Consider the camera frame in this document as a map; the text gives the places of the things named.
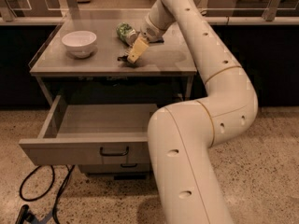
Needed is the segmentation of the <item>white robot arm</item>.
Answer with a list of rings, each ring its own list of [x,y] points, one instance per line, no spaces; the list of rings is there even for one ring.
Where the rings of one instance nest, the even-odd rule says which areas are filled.
[[[129,58],[141,56],[144,41],[178,25],[206,97],[162,107],[149,120],[149,156],[166,224],[234,224],[208,150],[252,124],[258,99],[240,63],[199,12],[199,1],[157,0]]]

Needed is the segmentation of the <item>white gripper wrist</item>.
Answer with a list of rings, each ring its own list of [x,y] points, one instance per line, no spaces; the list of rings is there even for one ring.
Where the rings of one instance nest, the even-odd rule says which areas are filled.
[[[140,33],[145,38],[139,37],[135,41],[133,46],[129,49],[127,61],[129,63],[135,63],[139,59],[139,57],[147,50],[147,48],[149,47],[149,42],[151,43],[158,37],[163,37],[166,29],[167,26],[164,22],[152,19],[150,16],[146,16],[142,21],[140,27]]]

